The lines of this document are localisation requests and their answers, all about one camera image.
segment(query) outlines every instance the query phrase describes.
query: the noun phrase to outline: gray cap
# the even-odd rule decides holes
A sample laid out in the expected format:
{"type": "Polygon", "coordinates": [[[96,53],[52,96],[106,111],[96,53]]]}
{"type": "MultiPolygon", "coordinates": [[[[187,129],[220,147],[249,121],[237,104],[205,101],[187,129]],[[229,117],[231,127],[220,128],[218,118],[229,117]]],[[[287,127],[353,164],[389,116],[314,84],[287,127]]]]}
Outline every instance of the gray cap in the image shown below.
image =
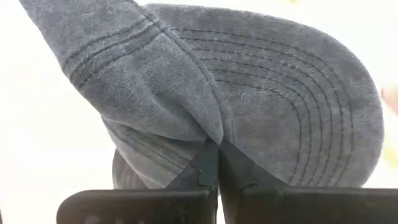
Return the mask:
{"type": "Polygon", "coordinates": [[[358,187],[376,165],[374,83],[319,30],[228,9],[20,1],[101,114],[117,188],[136,177],[165,187],[206,138],[228,139],[290,185],[358,187]]]}

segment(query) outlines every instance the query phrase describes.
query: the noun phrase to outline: curved brim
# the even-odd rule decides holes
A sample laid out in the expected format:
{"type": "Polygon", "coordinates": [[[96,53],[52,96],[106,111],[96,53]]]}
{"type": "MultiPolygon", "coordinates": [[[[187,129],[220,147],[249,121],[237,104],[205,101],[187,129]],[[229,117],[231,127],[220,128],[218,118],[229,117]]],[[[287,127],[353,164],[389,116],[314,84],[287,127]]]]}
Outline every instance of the curved brim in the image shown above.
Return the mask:
{"type": "Polygon", "coordinates": [[[381,151],[382,110],[346,47],[319,30],[250,12],[146,8],[213,74],[228,110],[226,137],[254,162],[290,185],[365,183],[381,151]]]}

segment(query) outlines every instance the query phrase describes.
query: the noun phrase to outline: white background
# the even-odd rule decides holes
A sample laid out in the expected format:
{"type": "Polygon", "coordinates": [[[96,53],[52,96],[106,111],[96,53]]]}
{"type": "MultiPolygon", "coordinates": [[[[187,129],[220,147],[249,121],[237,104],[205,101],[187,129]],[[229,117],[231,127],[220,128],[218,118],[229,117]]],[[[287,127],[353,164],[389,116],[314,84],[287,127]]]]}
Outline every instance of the white background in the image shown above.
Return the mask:
{"type": "MultiPolygon", "coordinates": [[[[377,87],[398,81],[397,1],[153,2],[228,7],[302,22],[347,45],[368,68],[377,87]]],[[[398,126],[396,118],[386,113],[390,136],[397,129],[394,126],[398,126]]],[[[0,209],[4,223],[55,224],[58,205],[69,195],[110,189],[113,151],[97,112],[64,77],[22,6],[16,0],[0,0],[0,209]]],[[[398,172],[381,160],[366,186],[398,187],[398,172]]]]}

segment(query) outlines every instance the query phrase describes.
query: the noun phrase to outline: baseball cap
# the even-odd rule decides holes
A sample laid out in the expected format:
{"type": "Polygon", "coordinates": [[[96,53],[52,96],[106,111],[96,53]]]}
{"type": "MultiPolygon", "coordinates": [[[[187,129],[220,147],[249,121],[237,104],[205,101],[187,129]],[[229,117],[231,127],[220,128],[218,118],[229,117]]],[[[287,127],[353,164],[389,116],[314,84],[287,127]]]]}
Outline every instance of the baseball cap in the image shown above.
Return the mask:
{"type": "Polygon", "coordinates": [[[117,147],[117,188],[167,186],[208,138],[227,139],[289,185],[359,187],[376,165],[374,83],[319,30],[200,6],[21,3],[101,114],[117,147]]]}

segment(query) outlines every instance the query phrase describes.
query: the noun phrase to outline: washed denim fabric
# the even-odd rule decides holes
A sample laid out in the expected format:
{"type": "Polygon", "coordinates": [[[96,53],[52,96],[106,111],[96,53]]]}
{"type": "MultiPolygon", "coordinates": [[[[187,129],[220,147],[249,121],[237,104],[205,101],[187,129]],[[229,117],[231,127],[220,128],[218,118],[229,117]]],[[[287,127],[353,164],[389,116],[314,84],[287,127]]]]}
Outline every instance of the washed denim fabric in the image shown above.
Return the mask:
{"type": "Polygon", "coordinates": [[[376,165],[373,81],[318,30],[198,6],[20,2],[101,114],[116,188],[165,187],[206,138],[228,139],[290,185],[360,186],[376,165]]]}

